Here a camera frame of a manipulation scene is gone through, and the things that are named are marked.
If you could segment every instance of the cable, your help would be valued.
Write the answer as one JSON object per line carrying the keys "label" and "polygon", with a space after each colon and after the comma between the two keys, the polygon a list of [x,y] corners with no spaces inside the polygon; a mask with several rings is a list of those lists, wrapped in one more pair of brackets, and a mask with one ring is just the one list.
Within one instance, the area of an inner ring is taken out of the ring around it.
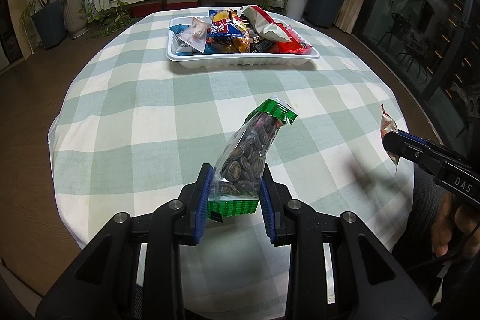
{"label": "cable", "polygon": [[471,238],[475,234],[475,232],[477,231],[478,228],[480,228],[480,221],[477,223],[476,227],[474,228],[474,230],[472,232],[470,232],[469,235],[465,236],[465,238],[463,240],[461,240],[460,243],[458,243],[452,250],[448,251],[445,255],[443,255],[441,257],[438,257],[438,258],[433,258],[433,259],[430,259],[430,260],[426,260],[425,262],[421,262],[419,264],[416,264],[412,267],[409,267],[409,268],[405,269],[405,271],[410,272],[410,271],[415,270],[419,267],[428,266],[430,264],[441,262],[443,260],[453,260],[454,258],[457,257],[459,250],[460,251],[462,250],[465,243],[469,240],[469,238]]}

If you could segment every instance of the green plaid tablecloth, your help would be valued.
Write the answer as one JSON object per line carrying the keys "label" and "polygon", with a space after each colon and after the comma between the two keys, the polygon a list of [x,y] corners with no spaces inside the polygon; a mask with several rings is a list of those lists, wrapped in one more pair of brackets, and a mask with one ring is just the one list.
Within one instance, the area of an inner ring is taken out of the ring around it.
{"label": "green plaid tablecloth", "polygon": [[[167,60],[168,26],[193,15],[208,15],[208,8],[144,18],[102,49],[68,90],[49,132],[50,157],[58,211],[80,247],[115,213],[147,214],[176,198],[202,163],[215,164],[245,117],[276,94],[299,117],[268,151],[275,181],[317,211],[356,212],[390,249],[405,229],[413,191],[412,164],[400,160],[395,174],[380,139],[381,103],[407,130],[392,91],[351,51],[293,20],[319,51],[317,61],[184,68]],[[353,172],[369,178],[367,189]],[[214,319],[281,316],[289,251],[270,244],[260,210],[209,222],[197,247],[181,248],[185,307]]]}

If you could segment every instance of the red snack bag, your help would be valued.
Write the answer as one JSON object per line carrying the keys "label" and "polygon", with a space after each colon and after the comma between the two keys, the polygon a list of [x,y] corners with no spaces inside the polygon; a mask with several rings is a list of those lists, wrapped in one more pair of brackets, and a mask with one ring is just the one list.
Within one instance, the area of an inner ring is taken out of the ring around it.
{"label": "red snack bag", "polygon": [[291,26],[283,26],[283,24],[277,24],[287,36],[290,38],[289,43],[276,43],[269,50],[270,53],[289,53],[291,55],[305,55],[311,49],[311,45],[302,40],[300,36],[295,33]]}

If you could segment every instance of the gray plant pot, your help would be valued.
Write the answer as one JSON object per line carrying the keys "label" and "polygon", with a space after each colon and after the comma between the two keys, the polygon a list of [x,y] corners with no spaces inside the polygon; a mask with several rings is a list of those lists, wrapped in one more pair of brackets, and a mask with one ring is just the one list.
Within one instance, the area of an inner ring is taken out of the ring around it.
{"label": "gray plant pot", "polygon": [[62,2],[65,27],[72,39],[88,32],[87,13],[83,0],[66,0]]}
{"label": "gray plant pot", "polygon": [[57,46],[67,36],[61,8],[60,2],[55,1],[32,15],[33,23],[45,49]]}
{"label": "gray plant pot", "polygon": [[345,0],[310,0],[308,21],[316,26],[329,28]]}

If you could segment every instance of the white plant pot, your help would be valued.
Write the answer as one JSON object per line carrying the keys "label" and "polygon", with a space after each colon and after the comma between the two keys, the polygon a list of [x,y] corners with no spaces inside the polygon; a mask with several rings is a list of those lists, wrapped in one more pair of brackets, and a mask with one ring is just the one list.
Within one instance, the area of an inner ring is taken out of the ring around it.
{"label": "white plant pot", "polygon": [[302,21],[302,15],[307,5],[308,0],[288,0],[286,3],[286,15],[287,17],[296,21]]}

